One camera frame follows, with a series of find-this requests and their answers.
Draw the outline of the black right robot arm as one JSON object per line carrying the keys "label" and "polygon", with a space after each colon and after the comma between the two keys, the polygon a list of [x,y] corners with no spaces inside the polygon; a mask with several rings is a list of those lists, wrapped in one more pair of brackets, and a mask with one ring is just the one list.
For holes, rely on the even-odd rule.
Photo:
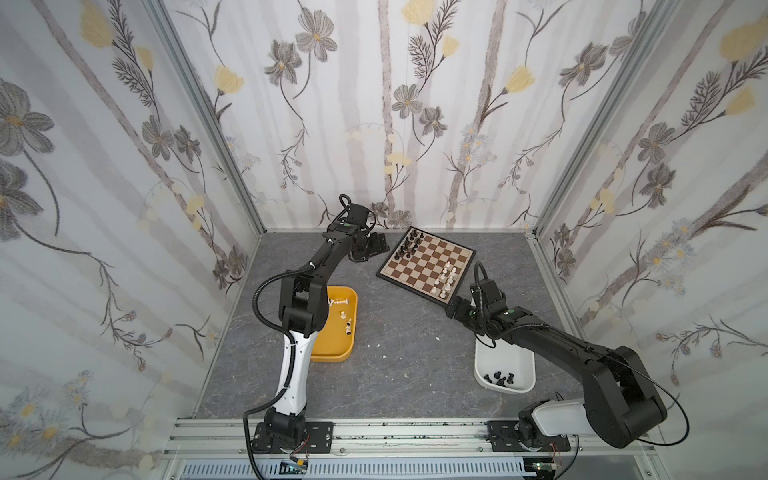
{"label": "black right robot arm", "polygon": [[522,446],[536,449],[562,435],[595,435],[611,447],[624,448],[667,419],[662,387],[634,350],[588,342],[527,309],[508,307],[505,293],[481,262],[475,264],[473,277],[471,298],[451,300],[446,316],[492,342],[543,357],[581,385],[577,400],[539,401],[519,413],[516,436]]}

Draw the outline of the brown folding chess board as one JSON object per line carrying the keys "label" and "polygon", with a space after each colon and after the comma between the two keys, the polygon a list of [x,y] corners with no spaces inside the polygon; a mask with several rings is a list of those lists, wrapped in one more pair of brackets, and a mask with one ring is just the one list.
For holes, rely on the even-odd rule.
{"label": "brown folding chess board", "polygon": [[409,227],[396,242],[376,277],[447,307],[470,269],[476,251]]}

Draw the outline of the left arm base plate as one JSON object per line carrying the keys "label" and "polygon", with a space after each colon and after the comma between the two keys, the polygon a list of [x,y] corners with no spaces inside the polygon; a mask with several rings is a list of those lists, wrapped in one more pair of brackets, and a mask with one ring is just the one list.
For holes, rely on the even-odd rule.
{"label": "left arm base plate", "polygon": [[261,422],[251,437],[250,447],[255,454],[329,454],[334,427],[330,421],[308,422],[283,434]]}

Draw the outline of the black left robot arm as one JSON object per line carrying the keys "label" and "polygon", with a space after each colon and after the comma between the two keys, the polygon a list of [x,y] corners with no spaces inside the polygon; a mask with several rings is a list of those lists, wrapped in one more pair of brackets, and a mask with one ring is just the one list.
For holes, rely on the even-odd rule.
{"label": "black left robot arm", "polygon": [[[389,250],[386,236],[374,231],[376,214],[339,196],[342,210],[323,233],[323,243],[301,267],[276,274],[257,287],[252,298],[256,318],[283,336],[283,360],[276,395],[244,414],[262,412],[265,436],[282,449],[294,450],[305,442],[306,384],[311,353],[328,320],[328,281],[344,259],[366,262]],[[267,319],[259,308],[263,291],[279,284],[278,321]]]}

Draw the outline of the white plastic tray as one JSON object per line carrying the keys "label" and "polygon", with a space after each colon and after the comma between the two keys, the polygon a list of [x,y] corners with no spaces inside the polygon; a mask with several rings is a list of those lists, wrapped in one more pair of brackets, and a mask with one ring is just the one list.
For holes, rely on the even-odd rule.
{"label": "white plastic tray", "polygon": [[[510,388],[501,388],[486,383],[485,374],[514,375]],[[476,382],[488,390],[504,394],[524,394],[536,384],[535,355],[530,350],[503,341],[492,341],[485,336],[475,340],[474,377]]]}

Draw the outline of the yellow plastic tray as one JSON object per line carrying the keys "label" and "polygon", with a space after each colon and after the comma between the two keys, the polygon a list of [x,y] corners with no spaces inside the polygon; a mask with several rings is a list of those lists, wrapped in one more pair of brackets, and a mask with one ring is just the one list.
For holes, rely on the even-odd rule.
{"label": "yellow plastic tray", "polygon": [[[328,307],[329,313],[324,328],[319,332],[313,347],[311,361],[319,363],[339,363],[347,360],[354,347],[358,295],[349,287],[329,286]],[[346,319],[340,317],[340,312],[345,311]],[[346,335],[345,325],[352,323],[352,335]]]}

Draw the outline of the aluminium mounting rail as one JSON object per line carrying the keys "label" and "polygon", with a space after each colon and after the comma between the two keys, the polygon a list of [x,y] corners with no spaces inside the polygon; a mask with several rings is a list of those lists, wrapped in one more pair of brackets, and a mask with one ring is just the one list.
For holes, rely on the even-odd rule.
{"label": "aluminium mounting rail", "polygon": [[[652,458],[658,450],[643,442],[623,449],[609,446],[595,435],[570,434],[548,440],[543,447],[522,446],[512,418],[402,418],[332,419],[332,428],[315,424],[298,447],[274,448],[266,435],[253,430],[250,438],[259,448],[259,461],[286,459],[351,460],[353,458],[449,458],[449,457],[538,457],[559,462],[572,457],[629,456]],[[238,419],[178,420],[162,450],[163,460],[248,459],[243,424]]]}

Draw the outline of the black chess piece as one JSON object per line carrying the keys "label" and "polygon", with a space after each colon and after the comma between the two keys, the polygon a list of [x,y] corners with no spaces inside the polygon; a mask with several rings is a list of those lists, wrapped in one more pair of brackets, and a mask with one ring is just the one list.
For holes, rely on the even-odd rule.
{"label": "black chess piece", "polygon": [[503,375],[501,371],[497,371],[493,375],[485,374],[483,380],[501,388],[510,388],[514,384],[514,375]]}

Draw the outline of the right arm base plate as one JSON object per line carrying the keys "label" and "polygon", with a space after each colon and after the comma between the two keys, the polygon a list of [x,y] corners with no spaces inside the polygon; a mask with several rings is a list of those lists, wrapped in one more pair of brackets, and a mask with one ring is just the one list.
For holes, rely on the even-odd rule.
{"label": "right arm base plate", "polygon": [[566,436],[545,436],[528,421],[490,420],[486,422],[486,427],[486,440],[494,453],[558,453],[572,450]]}

